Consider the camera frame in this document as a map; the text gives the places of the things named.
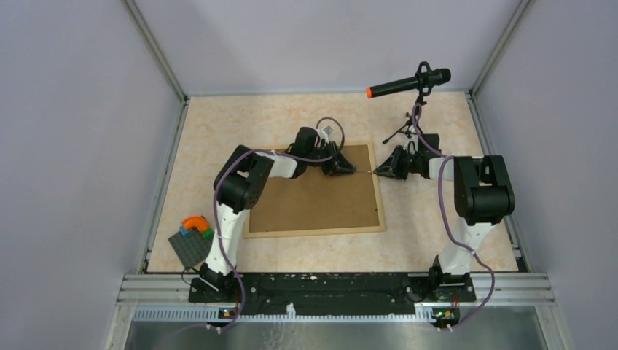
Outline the wooden picture frame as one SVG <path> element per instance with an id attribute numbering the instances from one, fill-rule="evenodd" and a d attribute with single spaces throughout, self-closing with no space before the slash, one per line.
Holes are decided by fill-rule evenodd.
<path id="1" fill-rule="evenodd" d="M 297 179 L 269 179 L 247 216 L 246 239 L 376 233 L 386 230 L 380 184 L 370 143 L 343 148 L 357 168 L 353 174 L 327 176 L 308 168 Z"/>

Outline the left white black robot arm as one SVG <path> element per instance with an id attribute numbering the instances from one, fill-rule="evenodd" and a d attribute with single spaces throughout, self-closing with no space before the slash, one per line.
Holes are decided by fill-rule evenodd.
<path id="1" fill-rule="evenodd" d="M 200 278 L 214 300 L 225 301 L 233 293 L 241 231 L 268 179 L 296 179 L 308 167 L 318 167 L 327 176 L 356 172 L 342 149 L 343 144 L 329 139 L 326 128 L 309 127 L 301 127 L 283 151 L 235 148 L 214 181 L 214 237 L 200 267 Z"/>

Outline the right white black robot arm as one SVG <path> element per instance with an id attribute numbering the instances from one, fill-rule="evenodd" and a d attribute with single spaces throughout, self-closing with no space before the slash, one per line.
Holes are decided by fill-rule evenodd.
<path id="1" fill-rule="evenodd" d="M 515 194 L 501 155 L 482 157 L 439 156 L 439 135 L 424 134 L 394 148 L 374 174 L 405 180 L 409 174 L 436 179 L 442 186 L 453 182 L 453 202 L 458 221 L 447 229 L 448 244 L 434 259 L 429 277 L 419 287 L 422 297 L 438 301 L 462 297 L 473 299 L 470 278 L 474 254 L 487 234 L 515 209 Z"/>

